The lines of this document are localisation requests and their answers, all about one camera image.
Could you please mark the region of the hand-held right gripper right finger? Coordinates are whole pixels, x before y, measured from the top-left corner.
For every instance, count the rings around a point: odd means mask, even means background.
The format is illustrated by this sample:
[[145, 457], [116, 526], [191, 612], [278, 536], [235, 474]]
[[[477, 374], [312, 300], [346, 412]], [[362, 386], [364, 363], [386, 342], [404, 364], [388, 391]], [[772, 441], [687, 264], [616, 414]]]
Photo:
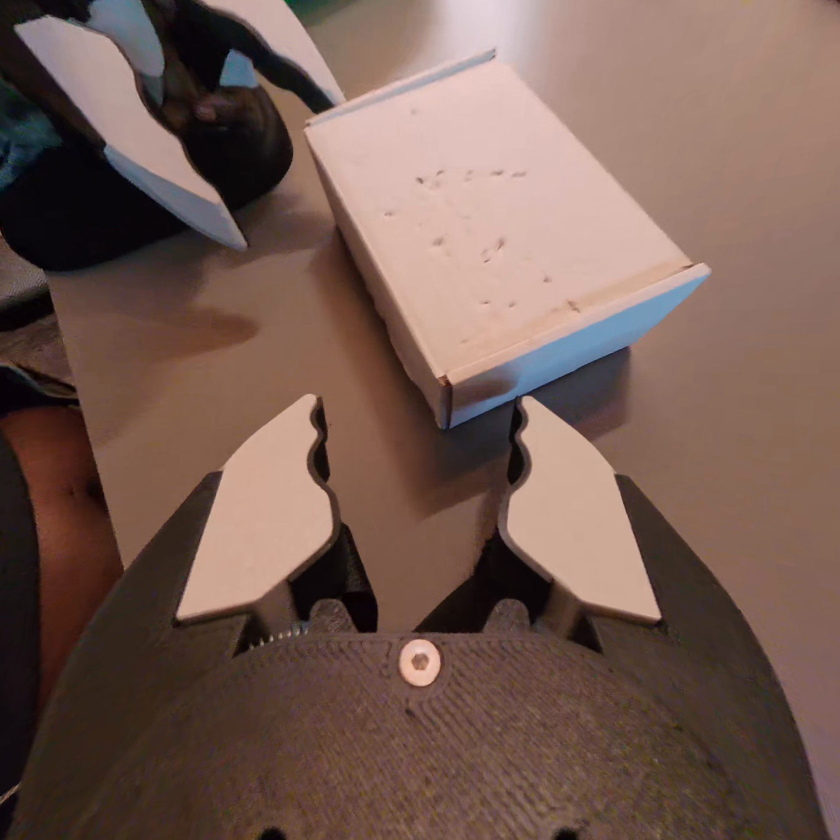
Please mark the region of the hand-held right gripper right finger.
[[530, 395], [517, 399], [497, 519], [506, 547], [549, 585], [542, 623], [563, 637], [583, 615], [661, 621], [616, 473], [583, 435]]

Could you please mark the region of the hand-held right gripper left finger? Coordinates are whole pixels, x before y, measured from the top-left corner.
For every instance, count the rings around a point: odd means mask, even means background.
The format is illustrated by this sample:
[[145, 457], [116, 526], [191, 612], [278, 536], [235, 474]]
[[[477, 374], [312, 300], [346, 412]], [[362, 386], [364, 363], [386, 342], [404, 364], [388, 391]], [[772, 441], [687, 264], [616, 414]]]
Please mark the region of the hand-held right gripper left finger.
[[247, 615], [278, 636], [301, 620], [291, 583], [340, 534], [338, 501], [317, 454], [322, 399], [306, 394], [250, 435], [222, 467], [175, 620]]

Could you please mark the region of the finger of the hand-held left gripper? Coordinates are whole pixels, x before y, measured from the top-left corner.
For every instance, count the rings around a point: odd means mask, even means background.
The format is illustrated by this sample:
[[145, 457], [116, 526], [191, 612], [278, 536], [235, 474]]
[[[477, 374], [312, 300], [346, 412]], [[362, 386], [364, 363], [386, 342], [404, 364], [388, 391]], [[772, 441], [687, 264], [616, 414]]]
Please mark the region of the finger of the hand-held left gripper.
[[293, 94], [311, 112], [345, 103], [326, 60], [286, 2], [211, 2], [210, 23], [258, 74]]
[[165, 51], [143, 2], [82, 2], [77, 17], [16, 12], [14, 36], [57, 94], [50, 107], [102, 152], [114, 171], [189, 228], [221, 245], [247, 242], [181, 140], [155, 117]]

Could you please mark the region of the white cardboard box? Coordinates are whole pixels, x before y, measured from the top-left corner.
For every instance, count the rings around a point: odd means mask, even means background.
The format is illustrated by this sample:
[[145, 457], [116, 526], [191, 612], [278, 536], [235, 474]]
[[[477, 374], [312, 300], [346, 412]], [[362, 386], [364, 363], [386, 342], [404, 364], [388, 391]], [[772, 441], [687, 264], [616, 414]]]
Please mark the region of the white cardboard box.
[[628, 347], [710, 274], [493, 49], [348, 101], [304, 133], [442, 429]]

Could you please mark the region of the grey desk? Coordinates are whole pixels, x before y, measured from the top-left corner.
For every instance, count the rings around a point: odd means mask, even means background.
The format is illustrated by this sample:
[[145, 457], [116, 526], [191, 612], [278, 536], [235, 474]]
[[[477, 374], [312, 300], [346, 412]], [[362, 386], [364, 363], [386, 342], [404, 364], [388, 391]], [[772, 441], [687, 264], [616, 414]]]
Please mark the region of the grey desk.
[[[710, 277], [621, 353], [536, 391], [630, 476], [747, 617], [838, 837], [837, 2], [316, 2], [348, 98], [489, 48]], [[492, 531], [511, 407], [436, 427], [343, 247], [302, 134], [238, 214], [49, 288], [122, 560], [312, 393], [386, 632]]]

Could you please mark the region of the person's left hand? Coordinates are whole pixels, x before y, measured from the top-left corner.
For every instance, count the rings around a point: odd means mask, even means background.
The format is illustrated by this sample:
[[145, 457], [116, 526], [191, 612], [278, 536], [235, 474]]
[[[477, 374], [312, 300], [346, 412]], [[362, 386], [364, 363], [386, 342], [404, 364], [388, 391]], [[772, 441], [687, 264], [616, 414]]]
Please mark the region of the person's left hand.
[[195, 126], [212, 126], [219, 121], [224, 103], [183, 63], [173, 61], [165, 66], [162, 90], [159, 117], [163, 125], [180, 139]]

